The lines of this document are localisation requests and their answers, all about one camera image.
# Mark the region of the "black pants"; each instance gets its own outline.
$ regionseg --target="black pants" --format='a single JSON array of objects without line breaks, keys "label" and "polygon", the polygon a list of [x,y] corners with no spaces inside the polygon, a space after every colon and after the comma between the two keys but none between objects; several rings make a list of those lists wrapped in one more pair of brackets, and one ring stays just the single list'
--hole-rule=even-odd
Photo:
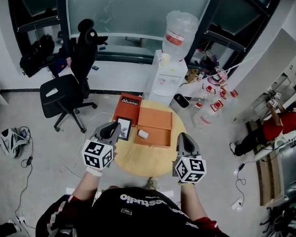
[{"label": "black pants", "polygon": [[246,138],[243,139],[242,143],[236,146],[235,155],[242,156],[247,152],[250,152],[254,148],[256,148],[259,144],[265,145],[267,143],[267,139],[263,133],[263,126],[249,133]]},{"label": "black pants", "polygon": [[0,225],[0,237],[6,237],[14,233],[16,233],[14,224],[5,223],[3,225]]}]

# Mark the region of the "picture frame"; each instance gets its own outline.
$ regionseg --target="picture frame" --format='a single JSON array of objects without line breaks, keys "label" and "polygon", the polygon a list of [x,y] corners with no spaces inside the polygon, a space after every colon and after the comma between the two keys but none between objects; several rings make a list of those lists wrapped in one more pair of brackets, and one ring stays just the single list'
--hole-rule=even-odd
[{"label": "picture frame", "polygon": [[130,129],[132,127],[133,120],[130,118],[124,118],[124,117],[116,117],[116,121],[121,124],[121,133],[119,134],[118,138],[121,140],[128,141]]}]

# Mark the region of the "chair backrest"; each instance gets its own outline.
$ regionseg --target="chair backrest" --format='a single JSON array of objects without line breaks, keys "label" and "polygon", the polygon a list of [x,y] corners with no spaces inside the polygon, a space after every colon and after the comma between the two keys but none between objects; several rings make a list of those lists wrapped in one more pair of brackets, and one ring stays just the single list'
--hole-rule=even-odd
[{"label": "chair backrest", "polygon": [[88,91],[87,76],[98,54],[96,31],[92,28],[94,22],[84,19],[78,25],[80,36],[72,56],[71,70],[78,80],[82,94]]}]

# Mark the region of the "open cardboard box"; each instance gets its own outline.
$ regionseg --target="open cardboard box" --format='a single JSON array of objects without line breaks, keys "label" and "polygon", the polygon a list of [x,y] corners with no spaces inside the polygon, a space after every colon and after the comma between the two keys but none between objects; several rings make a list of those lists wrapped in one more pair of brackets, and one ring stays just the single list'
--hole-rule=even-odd
[{"label": "open cardboard box", "polygon": [[172,112],[140,108],[137,130],[149,134],[147,139],[138,135],[135,143],[147,146],[168,148],[171,145]]}]

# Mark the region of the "person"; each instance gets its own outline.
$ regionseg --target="person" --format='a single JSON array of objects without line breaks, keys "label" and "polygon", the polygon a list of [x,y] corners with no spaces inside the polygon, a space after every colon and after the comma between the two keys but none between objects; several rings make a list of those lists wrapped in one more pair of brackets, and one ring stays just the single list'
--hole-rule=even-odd
[{"label": "person", "polygon": [[21,228],[12,220],[8,220],[7,223],[0,225],[0,237],[6,237],[20,231]]},{"label": "person", "polygon": [[265,145],[269,141],[273,141],[281,132],[287,134],[296,129],[296,108],[293,108],[292,111],[287,111],[278,101],[280,113],[276,113],[270,103],[267,106],[271,110],[272,117],[265,121],[261,127],[249,133],[241,144],[229,144],[230,150],[235,156],[242,156],[258,145]]},{"label": "person", "polygon": [[181,183],[181,210],[157,191],[155,178],[149,179],[146,189],[110,186],[94,202],[102,172],[88,168],[73,194],[61,197],[41,216],[36,237],[133,235],[163,230],[167,235],[227,236],[207,217],[191,183]]}]

